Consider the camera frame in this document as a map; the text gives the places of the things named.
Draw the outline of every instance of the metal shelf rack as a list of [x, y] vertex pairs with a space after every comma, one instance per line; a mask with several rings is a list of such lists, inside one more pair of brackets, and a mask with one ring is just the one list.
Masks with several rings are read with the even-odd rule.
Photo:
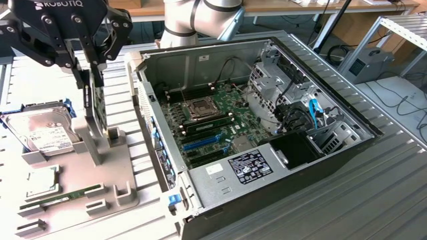
[[354, 54], [348, 57], [348, 60], [343, 63], [340, 67], [340, 73], [346, 73], [358, 59], [359, 53], [367, 47], [372, 36], [376, 34], [378, 29], [386, 27], [395, 34], [403, 37], [407, 41], [415, 44], [423, 51], [408, 64], [408, 66], [402, 71], [403, 76], [411, 70], [418, 61], [423, 58], [427, 51], [427, 16], [422, 14], [412, 15], [399, 15], [399, 16], [380, 16], [371, 29], [368, 30]]

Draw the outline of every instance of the hard drive label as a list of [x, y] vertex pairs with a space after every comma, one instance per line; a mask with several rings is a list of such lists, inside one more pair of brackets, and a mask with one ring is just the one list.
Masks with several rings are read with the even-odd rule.
[[242, 184], [247, 184], [274, 173], [259, 150], [230, 159], [228, 162]]
[[28, 136], [41, 153], [61, 150], [73, 145], [63, 126], [39, 128]]

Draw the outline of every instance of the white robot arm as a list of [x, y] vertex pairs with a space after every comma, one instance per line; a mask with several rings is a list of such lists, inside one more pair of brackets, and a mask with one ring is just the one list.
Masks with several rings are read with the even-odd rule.
[[228, 41], [243, 22], [243, 0], [164, 0], [160, 48], [196, 45], [198, 32]]

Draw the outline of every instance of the metal workbench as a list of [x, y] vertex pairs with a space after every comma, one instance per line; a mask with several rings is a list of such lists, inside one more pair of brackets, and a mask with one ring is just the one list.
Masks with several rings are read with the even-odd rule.
[[[360, 92], [348, 88], [347, 81], [331, 70], [328, 64], [312, 54], [304, 45], [283, 31], [251, 33], [239, 38], [276, 36], [291, 48], [312, 70], [324, 78], [355, 108], [384, 132], [383, 138], [362, 152], [328, 178], [254, 213], [204, 239], [419, 239], [427, 235], [427, 153], [420, 143], [402, 127], [388, 119], [378, 106], [366, 100]], [[153, 48], [153, 44], [127, 47], [123, 52]], [[37, 82], [67, 87], [69, 78], [57, 68], [43, 68], [27, 57], [16, 57], [8, 66], [5, 78], [7, 102], [29, 98], [20, 84]], [[81, 225], [44, 236], [41, 239], [177, 239], [175, 226], [167, 221], [160, 203], [160, 187], [147, 154], [141, 130], [132, 108], [125, 78], [123, 55], [108, 65], [105, 77], [107, 121], [127, 132], [129, 154], [137, 185], [140, 205], [131, 210], [99, 218]], [[0, 175], [8, 161], [4, 156], [7, 138], [0, 138]], [[7, 179], [1, 184], [11, 184]]]

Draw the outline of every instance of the blue clip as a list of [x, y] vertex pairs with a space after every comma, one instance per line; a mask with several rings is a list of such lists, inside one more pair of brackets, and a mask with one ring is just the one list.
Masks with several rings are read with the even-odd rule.
[[69, 115], [71, 115], [71, 117], [72, 117], [72, 118], [77, 117], [76, 112], [75, 112], [75, 109], [73, 109], [72, 101], [69, 100], [69, 98], [65, 98], [65, 99], [61, 101], [61, 103], [67, 105], [68, 110], [69, 110]]
[[183, 201], [181, 196], [179, 194], [168, 196], [168, 206], [173, 206]]
[[228, 145], [222, 149], [222, 151], [223, 151], [224, 154], [227, 154], [231, 145], [232, 145], [232, 144], [228, 143]]
[[151, 131], [151, 137], [155, 138], [156, 137], [156, 133], [157, 133], [157, 128], [153, 127], [152, 131]]
[[310, 115], [314, 120], [314, 128], [318, 129], [318, 119], [316, 119], [316, 111], [323, 113], [323, 109], [319, 107], [319, 103], [316, 99], [311, 99], [308, 102], [308, 110], [310, 110]]

